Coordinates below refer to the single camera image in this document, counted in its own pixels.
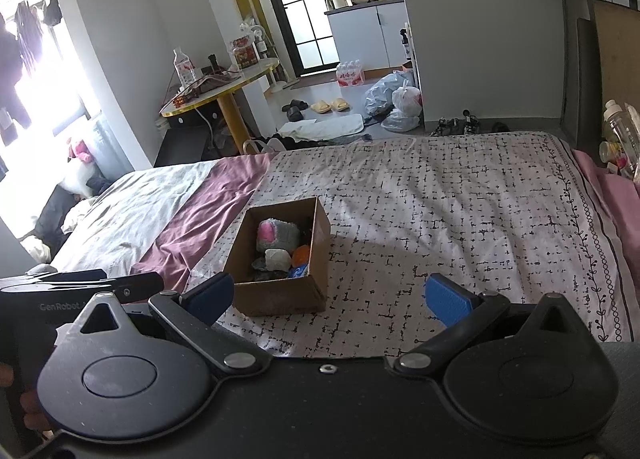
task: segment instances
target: cardboard box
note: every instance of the cardboard box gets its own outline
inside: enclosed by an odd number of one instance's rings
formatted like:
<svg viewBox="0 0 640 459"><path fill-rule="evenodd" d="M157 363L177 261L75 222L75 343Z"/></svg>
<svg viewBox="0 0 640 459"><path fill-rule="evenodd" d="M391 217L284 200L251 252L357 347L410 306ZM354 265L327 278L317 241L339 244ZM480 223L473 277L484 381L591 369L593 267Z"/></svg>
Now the cardboard box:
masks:
<svg viewBox="0 0 640 459"><path fill-rule="evenodd" d="M299 226L313 219L311 254L306 277L251 282L256 258L255 241L262 220L279 219ZM234 307L246 316L314 313L324 311L331 224L318 198L249 208L226 259L225 271L236 282Z"/></svg>

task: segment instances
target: hand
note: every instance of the hand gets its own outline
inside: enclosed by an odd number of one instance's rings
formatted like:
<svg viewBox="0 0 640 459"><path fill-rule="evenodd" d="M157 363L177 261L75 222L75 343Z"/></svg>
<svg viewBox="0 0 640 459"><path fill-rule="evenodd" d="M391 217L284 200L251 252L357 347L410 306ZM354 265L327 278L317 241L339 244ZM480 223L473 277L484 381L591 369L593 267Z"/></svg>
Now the hand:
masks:
<svg viewBox="0 0 640 459"><path fill-rule="evenodd" d="M14 370L9 365L0 363L0 388L6 389L14 383ZM51 425L38 405L36 391L25 392L20 396L20 405L24 410L24 426L29 430L44 432L51 430Z"/></svg>

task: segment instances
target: yellow table leg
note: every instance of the yellow table leg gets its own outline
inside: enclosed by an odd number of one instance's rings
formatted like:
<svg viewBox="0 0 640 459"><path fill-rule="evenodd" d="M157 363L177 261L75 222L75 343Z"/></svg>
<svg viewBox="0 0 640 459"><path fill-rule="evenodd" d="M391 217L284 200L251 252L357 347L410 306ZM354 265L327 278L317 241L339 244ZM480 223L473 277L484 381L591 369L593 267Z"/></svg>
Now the yellow table leg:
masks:
<svg viewBox="0 0 640 459"><path fill-rule="evenodd" d="M220 105L220 110L222 110L222 115L225 117L226 125L229 127L229 131L231 132L231 136L234 138L236 147L238 147L239 152L242 154L242 146L244 145L244 142L251 139L251 137L249 136L249 131L247 130L246 125L244 124L244 119L242 119L242 116L240 115L240 110L238 110L238 104L236 103L233 94L230 92L229 94L220 96L218 98L218 105Z"/></svg>

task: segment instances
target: white cabinet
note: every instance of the white cabinet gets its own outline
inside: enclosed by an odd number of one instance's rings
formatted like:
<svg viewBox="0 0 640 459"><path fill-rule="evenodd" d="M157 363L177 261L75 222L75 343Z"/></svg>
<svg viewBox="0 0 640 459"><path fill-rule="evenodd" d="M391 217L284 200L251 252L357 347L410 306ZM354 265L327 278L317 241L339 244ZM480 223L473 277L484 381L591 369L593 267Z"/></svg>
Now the white cabinet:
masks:
<svg viewBox="0 0 640 459"><path fill-rule="evenodd" d="M403 2L377 6L382 36L385 38L386 54L389 58L389 67L400 67L406 63L406 52L402 45L400 30L405 28L409 21L406 7Z"/></svg>
<svg viewBox="0 0 640 459"><path fill-rule="evenodd" d="M360 60L366 71L389 67L377 9L372 6L329 15L341 62Z"/></svg>
<svg viewBox="0 0 640 459"><path fill-rule="evenodd" d="M406 63L400 36L408 22L404 2L349 8L328 17L341 62L361 60L366 71Z"/></svg>

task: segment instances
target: glass door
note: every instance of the glass door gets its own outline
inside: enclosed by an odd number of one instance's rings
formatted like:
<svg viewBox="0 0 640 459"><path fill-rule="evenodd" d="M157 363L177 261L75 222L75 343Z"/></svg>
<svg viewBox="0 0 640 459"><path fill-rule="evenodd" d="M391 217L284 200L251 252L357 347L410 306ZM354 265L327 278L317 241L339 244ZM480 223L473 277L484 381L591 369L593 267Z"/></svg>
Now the glass door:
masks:
<svg viewBox="0 0 640 459"><path fill-rule="evenodd" d="M334 69L338 53L325 0L271 0L296 76Z"/></svg>

